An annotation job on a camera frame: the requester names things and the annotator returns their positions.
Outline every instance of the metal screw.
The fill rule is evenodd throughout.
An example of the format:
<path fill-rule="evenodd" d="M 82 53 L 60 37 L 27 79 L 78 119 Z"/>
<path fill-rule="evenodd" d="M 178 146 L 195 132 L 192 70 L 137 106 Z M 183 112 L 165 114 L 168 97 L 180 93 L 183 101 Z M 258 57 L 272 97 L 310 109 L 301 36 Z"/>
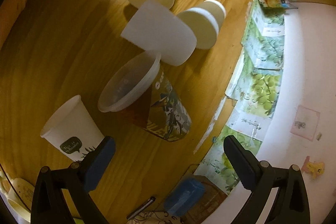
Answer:
<path fill-rule="evenodd" d="M 47 166 L 44 166 L 44 167 L 41 168 L 42 173 L 46 173 L 48 170 L 49 170 L 49 167 L 47 167 Z"/>
<path fill-rule="evenodd" d="M 72 169 L 77 169 L 78 167 L 79 167 L 79 163 L 76 161 L 71 164 Z"/>
<path fill-rule="evenodd" d="M 300 171 L 300 167 L 298 167 L 296 164 L 293 164 L 292 168 L 294 171 Z"/>
<path fill-rule="evenodd" d="M 260 165 L 261 165 L 262 167 L 265 167 L 265 168 L 269 167 L 269 163 L 268 163 L 266 160 L 262 160 L 262 161 L 260 162 Z"/>

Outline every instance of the black cable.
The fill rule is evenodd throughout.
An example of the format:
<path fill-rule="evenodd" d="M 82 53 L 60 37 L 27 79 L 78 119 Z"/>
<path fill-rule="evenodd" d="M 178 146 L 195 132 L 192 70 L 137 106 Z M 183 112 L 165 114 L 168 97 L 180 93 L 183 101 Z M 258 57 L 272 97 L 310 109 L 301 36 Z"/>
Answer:
<path fill-rule="evenodd" d="M 32 211 L 28 208 L 28 206 L 26 205 L 26 203 L 22 200 L 22 198 L 19 196 L 19 194 L 17 193 L 17 191 L 15 190 L 15 188 L 13 187 L 13 184 L 11 183 L 11 181 L 9 180 L 5 170 L 3 169 L 1 163 L 0 163 L 0 167 L 1 167 L 1 170 L 3 171 L 3 173 L 5 174 L 5 177 L 6 179 L 8 180 L 10 186 L 13 188 L 15 194 L 17 195 L 17 197 L 21 200 L 21 202 L 23 203 L 23 205 L 25 205 L 25 207 L 27 208 L 28 212 L 31 213 Z"/>

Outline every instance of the table surface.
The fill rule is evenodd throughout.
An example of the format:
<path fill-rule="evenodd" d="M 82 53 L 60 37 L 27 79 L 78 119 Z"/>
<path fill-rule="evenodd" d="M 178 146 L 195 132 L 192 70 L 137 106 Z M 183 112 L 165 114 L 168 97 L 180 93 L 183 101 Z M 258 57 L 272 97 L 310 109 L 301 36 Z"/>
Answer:
<path fill-rule="evenodd" d="M 172 12 L 204 0 L 176 0 Z M 71 160 L 40 131 L 66 100 L 76 94 L 117 150 L 99 186 L 90 193 L 110 223 L 155 196 L 155 207 L 192 164 L 199 163 L 225 124 L 225 105 L 210 136 L 196 153 L 224 96 L 241 51 L 251 0 L 219 0 L 227 18 L 216 45 L 196 49 L 179 67 L 162 64 L 193 123 L 182 140 L 168 143 L 119 118 L 101 113 L 97 101 L 105 84 L 142 52 L 120 33 L 136 12 L 127 0 L 29 0 L 0 51 L 0 159 L 13 178 L 33 185 L 41 167 L 66 168 Z M 78 213 L 66 194 L 74 216 Z"/>

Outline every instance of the pink square sticker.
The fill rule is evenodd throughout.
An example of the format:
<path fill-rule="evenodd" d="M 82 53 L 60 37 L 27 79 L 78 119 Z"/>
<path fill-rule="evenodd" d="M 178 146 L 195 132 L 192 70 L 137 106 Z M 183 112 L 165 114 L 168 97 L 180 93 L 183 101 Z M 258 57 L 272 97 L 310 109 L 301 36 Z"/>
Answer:
<path fill-rule="evenodd" d="M 299 105 L 291 133 L 313 141 L 320 120 L 320 112 Z"/>

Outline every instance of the cup with speech bubble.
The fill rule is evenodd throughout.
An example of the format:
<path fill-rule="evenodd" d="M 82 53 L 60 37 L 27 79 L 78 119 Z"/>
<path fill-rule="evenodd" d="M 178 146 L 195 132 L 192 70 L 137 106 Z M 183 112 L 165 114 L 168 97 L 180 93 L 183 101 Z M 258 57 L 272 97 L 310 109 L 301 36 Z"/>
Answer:
<path fill-rule="evenodd" d="M 104 138 L 80 95 L 72 97 L 54 112 L 44 125 L 41 137 L 73 161 L 82 161 Z"/>

